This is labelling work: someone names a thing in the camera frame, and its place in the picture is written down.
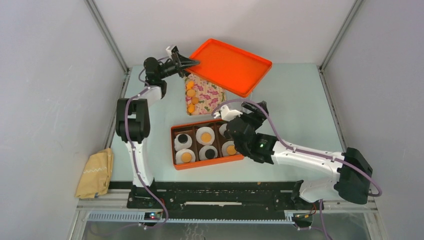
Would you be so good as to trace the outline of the orange tin box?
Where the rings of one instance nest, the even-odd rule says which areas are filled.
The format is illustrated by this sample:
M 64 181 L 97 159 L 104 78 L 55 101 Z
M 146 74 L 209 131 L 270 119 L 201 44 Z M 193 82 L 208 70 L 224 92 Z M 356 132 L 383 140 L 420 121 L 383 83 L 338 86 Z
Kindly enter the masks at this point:
M 224 136 L 226 126 L 220 119 L 172 126 L 174 168 L 179 171 L 243 160 L 234 141 Z

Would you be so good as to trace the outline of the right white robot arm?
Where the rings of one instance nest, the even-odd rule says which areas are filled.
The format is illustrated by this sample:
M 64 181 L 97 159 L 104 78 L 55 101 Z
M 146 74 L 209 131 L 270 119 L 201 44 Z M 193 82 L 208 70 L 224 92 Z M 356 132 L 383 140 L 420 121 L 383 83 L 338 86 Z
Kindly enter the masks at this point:
M 235 149 L 246 158 L 260 164 L 277 164 L 316 171 L 322 174 L 317 180 L 298 180 L 291 194 L 291 204 L 304 209 L 328 197 L 341 198 L 347 202 L 364 205 L 373 196 L 370 186 L 373 169 L 356 148 L 348 147 L 344 152 L 322 151 L 296 145 L 273 135 L 258 133 L 268 121 L 275 130 L 267 103 L 242 100 L 242 112 L 229 108 L 226 101 L 212 112 L 214 118 L 226 121 L 226 134 L 234 141 Z

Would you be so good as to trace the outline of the black cookie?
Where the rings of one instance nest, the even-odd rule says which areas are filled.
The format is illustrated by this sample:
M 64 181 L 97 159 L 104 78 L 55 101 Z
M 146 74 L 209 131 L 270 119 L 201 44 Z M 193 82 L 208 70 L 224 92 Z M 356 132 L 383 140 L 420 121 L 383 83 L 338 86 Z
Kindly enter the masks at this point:
M 214 149 L 207 149 L 204 155 L 208 160 L 211 160 L 215 158 L 216 152 Z
M 185 144 L 188 142 L 189 138 L 185 133 L 179 134 L 177 140 L 180 144 Z

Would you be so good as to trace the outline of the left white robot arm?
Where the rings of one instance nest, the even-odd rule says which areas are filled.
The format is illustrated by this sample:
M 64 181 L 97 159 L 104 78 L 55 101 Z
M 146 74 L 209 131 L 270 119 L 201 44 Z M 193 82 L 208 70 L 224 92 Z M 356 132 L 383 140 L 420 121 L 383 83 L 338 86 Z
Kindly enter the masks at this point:
M 120 98 L 116 106 L 115 132 L 128 149 L 133 170 L 133 185 L 137 188 L 149 187 L 154 177 L 148 169 L 147 138 L 151 123 L 149 107 L 161 100 L 167 92 L 165 78 L 179 75 L 183 78 L 187 69 L 198 65 L 180 54 L 175 45 L 166 48 L 167 57 L 148 57 L 143 62 L 140 82 L 144 84 L 141 92 L 130 98 Z

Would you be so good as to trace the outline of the orange tin lid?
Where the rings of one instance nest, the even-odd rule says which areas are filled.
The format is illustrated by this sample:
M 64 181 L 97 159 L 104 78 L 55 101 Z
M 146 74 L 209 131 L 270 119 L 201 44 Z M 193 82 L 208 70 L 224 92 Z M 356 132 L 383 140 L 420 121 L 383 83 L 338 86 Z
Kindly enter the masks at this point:
M 261 56 L 210 38 L 195 50 L 190 59 L 199 61 L 188 72 L 239 97 L 248 97 L 272 68 Z

